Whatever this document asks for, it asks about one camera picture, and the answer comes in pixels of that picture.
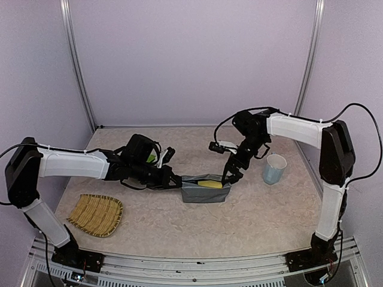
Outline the grey zipper pouch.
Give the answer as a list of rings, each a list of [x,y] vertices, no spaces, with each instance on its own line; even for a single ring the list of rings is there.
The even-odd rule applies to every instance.
[[[221,203],[225,202],[232,184],[226,183],[222,189],[198,186],[197,182],[213,180],[221,182],[221,175],[204,174],[197,176],[182,176],[181,195],[184,203]]]

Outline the yellow sponge block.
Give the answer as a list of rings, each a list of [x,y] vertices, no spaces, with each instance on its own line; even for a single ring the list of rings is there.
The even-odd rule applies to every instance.
[[[197,182],[198,186],[206,188],[222,189],[223,185],[220,181],[202,180]]]

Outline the green plastic plate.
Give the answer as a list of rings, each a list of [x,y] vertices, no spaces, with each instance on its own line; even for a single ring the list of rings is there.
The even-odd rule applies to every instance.
[[[157,156],[154,154],[150,154],[147,159],[147,163],[153,163],[153,162],[156,162],[156,160],[157,160]]]

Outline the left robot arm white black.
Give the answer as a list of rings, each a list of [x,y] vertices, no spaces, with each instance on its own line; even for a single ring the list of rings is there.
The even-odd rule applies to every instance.
[[[72,266],[83,261],[83,251],[42,199],[38,191],[40,180],[90,178],[119,182],[131,188],[128,180],[132,179],[140,183],[142,189],[155,191],[182,186],[181,177],[168,164],[175,150],[162,149],[158,142],[140,134],[134,134],[127,144],[114,150],[59,148],[26,137],[1,152],[2,157],[7,154],[10,158],[4,169],[6,204],[20,209],[53,244],[55,252]]]

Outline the aluminium frame post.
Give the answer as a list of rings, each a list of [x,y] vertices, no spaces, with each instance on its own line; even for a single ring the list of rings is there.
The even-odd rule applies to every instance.
[[[69,54],[74,71],[76,83],[80,93],[81,103],[83,104],[84,112],[87,118],[87,122],[92,132],[95,132],[98,128],[95,120],[95,116],[92,110],[90,99],[87,94],[86,85],[84,82],[83,73],[80,65],[80,58],[78,56],[74,27],[72,24],[71,7],[68,0],[60,1],[60,9],[62,14],[63,25],[65,28],[66,38],[69,47]]]
[[[325,9],[325,0],[317,0],[314,13],[314,21],[309,42],[308,55],[306,58],[305,68],[303,70],[303,78],[300,84],[299,94],[293,111],[294,116],[300,116],[303,110],[305,99],[308,93],[308,87],[315,64],[315,58],[320,40],[320,32],[322,27],[323,15]]]

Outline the right aluminium frame post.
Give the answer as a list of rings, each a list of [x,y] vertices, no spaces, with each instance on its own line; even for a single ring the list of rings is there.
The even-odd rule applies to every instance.
[[[323,15],[325,9],[325,0],[317,0],[314,13],[314,21],[309,42],[308,55],[306,58],[305,68],[303,70],[303,78],[300,84],[299,94],[293,111],[294,116],[300,116],[303,110],[305,99],[308,93],[308,87],[315,64],[315,58],[320,40],[320,32],[322,27]]]

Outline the left aluminium frame post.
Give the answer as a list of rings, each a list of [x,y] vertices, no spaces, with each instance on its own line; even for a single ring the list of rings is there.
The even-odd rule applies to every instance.
[[[74,71],[76,83],[80,93],[81,103],[83,104],[84,112],[87,118],[87,122],[92,132],[95,132],[98,128],[95,120],[95,116],[92,110],[90,99],[87,94],[86,85],[84,82],[83,73],[80,65],[80,58],[78,56],[74,27],[72,24],[71,7],[68,0],[60,1],[60,9],[62,14],[63,25],[65,28],[66,38],[69,47],[69,54]]]

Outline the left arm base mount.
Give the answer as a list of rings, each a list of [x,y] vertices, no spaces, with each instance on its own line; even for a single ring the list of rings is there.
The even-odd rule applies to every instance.
[[[69,234],[69,242],[60,248],[55,247],[51,260],[67,267],[100,273],[104,254],[80,249],[69,228],[64,227]]]

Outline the light blue cup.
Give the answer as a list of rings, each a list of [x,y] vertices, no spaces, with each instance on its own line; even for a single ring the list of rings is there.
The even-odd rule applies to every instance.
[[[286,167],[287,161],[283,156],[278,154],[269,155],[263,170],[263,181],[268,185],[278,183]]]

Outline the front aluminium rail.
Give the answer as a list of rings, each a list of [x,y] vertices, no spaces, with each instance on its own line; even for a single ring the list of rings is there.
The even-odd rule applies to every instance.
[[[46,262],[52,244],[35,239],[21,286],[307,286],[330,265],[290,271],[286,254],[228,258],[158,258],[107,252],[98,273]]]

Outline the woven bamboo tray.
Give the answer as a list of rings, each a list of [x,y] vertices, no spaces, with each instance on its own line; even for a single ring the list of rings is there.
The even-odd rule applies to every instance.
[[[97,194],[81,194],[67,221],[79,230],[99,238],[112,235],[123,215],[120,200]]]

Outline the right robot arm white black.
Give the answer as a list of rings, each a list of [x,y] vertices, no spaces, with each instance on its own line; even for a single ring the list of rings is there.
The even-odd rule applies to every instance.
[[[268,146],[273,136],[298,141],[320,152],[319,173],[323,185],[321,213],[306,260],[319,265],[331,252],[341,231],[340,223],[346,208],[346,192],[352,177],[356,155],[347,124],[336,115],[330,120],[314,120],[286,114],[271,106],[247,108],[228,118],[244,140],[235,145],[217,139],[209,150],[230,156],[224,166],[221,183],[234,184],[247,170],[252,158],[259,159],[259,149]]]

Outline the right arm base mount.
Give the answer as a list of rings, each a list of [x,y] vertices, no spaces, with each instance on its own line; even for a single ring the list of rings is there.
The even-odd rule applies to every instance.
[[[289,272],[306,270],[329,264],[331,261],[337,261],[338,256],[334,244],[338,235],[339,231],[330,240],[326,241],[314,233],[311,237],[309,249],[287,253],[285,258]]]

